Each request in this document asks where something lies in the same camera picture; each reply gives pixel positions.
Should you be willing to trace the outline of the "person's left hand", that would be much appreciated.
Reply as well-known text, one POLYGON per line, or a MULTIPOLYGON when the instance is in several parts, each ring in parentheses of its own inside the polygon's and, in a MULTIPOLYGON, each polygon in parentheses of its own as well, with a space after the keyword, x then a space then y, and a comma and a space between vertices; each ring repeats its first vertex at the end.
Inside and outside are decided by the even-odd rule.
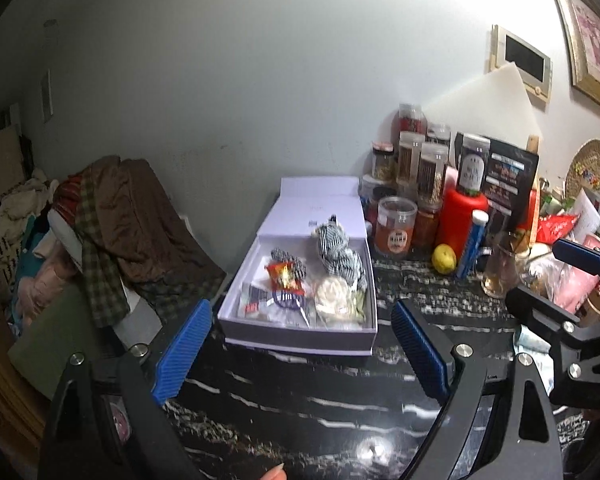
POLYGON ((284 464, 280 463, 267 471, 260 480, 286 480, 287 475, 284 469, 284 464))

